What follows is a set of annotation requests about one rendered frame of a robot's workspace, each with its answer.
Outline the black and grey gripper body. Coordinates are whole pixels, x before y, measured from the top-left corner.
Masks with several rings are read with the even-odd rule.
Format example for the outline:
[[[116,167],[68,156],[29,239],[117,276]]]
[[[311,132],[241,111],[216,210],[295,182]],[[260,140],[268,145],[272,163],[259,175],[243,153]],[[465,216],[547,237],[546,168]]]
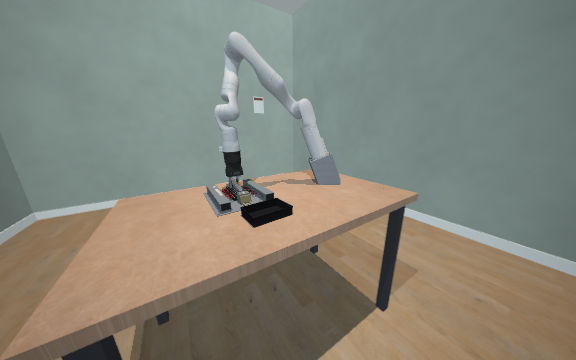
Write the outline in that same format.
[[[219,146],[218,149],[219,151],[223,151],[224,154],[226,176],[234,177],[243,175],[239,141],[222,141],[222,146]]]

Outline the grey relay panel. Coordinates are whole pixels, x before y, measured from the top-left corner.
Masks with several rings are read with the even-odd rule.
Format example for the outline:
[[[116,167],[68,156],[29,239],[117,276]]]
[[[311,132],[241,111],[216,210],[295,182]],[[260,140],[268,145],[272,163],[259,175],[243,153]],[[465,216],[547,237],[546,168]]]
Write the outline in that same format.
[[[251,179],[244,179],[243,186],[244,191],[236,193],[228,184],[223,190],[215,184],[206,185],[207,192],[203,194],[216,216],[238,212],[241,211],[240,207],[274,199],[274,192]]]

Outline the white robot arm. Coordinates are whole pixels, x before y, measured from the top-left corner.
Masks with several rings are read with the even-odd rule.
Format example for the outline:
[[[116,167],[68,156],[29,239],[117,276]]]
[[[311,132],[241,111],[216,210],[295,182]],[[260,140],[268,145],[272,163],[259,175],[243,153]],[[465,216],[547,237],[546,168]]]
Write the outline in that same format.
[[[217,105],[214,115],[221,130],[222,141],[238,140],[235,127],[227,121],[235,121],[239,117],[238,69],[245,58],[255,70],[264,88],[266,88],[296,119],[302,119],[300,127],[312,159],[323,157],[327,150],[316,125],[313,107],[308,99],[296,102],[288,93],[283,79],[265,62],[247,39],[238,32],[231,32],[224,48],[225,71],[221,90],[221,98],[228,104]],[[230,99],[230,101],[228,100]]]

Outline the black parts tray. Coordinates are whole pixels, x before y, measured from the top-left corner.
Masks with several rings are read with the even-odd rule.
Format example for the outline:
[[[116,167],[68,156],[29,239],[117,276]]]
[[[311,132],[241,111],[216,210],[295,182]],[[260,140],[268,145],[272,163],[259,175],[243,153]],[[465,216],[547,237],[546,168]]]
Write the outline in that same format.
[[[291,215],[290,204],[270,199],[240,207],[242,217],[254,228]]]

